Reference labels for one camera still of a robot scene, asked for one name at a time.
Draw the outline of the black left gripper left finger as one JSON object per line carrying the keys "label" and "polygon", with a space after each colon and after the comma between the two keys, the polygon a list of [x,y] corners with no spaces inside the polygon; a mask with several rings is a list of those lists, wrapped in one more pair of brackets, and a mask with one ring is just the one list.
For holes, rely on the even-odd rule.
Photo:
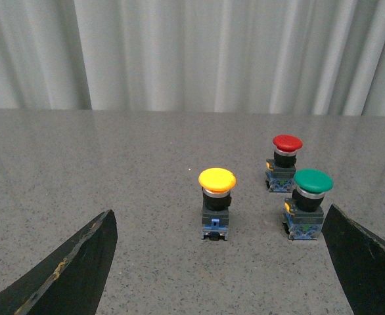
{"label": "black left gripper left finger", "polygon": [[0,292],[0,314],[95,314],[117,239],[114,212],[100,213]]}

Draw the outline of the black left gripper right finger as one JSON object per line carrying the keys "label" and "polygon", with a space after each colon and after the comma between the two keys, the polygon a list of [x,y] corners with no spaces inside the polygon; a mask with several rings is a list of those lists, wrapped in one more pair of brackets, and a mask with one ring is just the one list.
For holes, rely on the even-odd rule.
{"label": "black left gripper right finger", "polygon": [[335,204],[322,229],[334,269],[354,314],[385,314],[385,240]]}

